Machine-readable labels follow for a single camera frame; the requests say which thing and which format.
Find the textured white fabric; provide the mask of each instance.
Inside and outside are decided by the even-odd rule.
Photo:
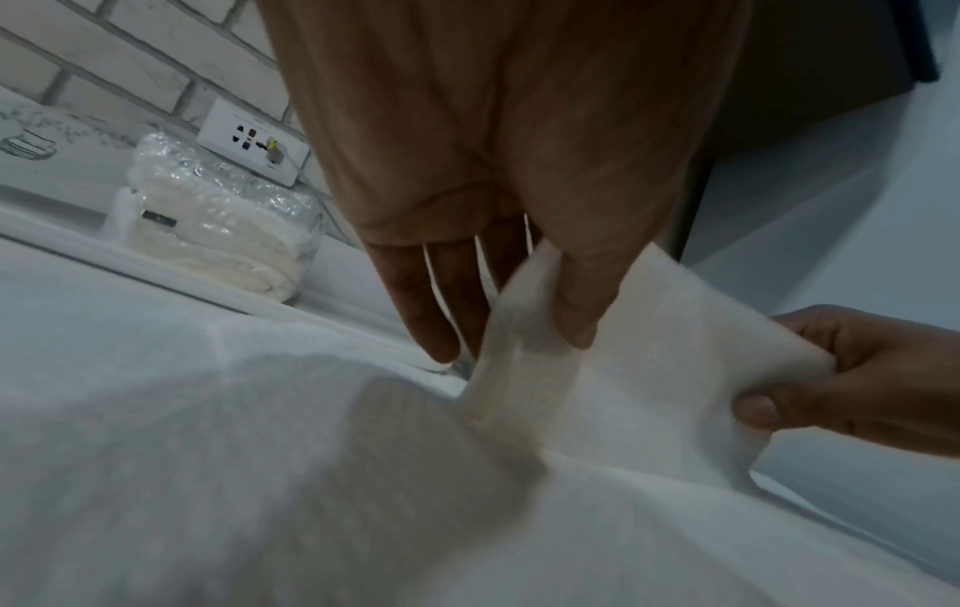
[[[319,327],[6,280],[0,605],[960,604],[749,482],[730,398],[826,355],[656,249],[574,352],[557,262],[459,402]]]

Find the white fabric in plastic bag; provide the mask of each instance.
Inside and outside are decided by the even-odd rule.
[[[8,279],[0,604],[960,604],[750,482],[731,397],[828,356],[653,248],[575,352],[557,263],[459,402],[321,327]]]

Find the electrical outlet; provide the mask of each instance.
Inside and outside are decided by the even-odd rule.
[[[297,181],[310,153],[306,143],[219,97],[197,135],[197,143],[288,187]]]

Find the hand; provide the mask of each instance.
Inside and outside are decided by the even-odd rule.
[[[681,195],[751,0],[260,0],[300,122],[411,335],[476,355],[525,215],[587,347]]]
[[[960,333],[820,306],[778,322],[833,354],[837,374],[745,396],[744,424],[819,426],[864,440],[960,456]]]

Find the plastic-wrapped package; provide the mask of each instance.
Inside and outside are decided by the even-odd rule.
[[[298,292],[322,205],[166,133],[144,137],[101,231],[149,257],[277,301]]]

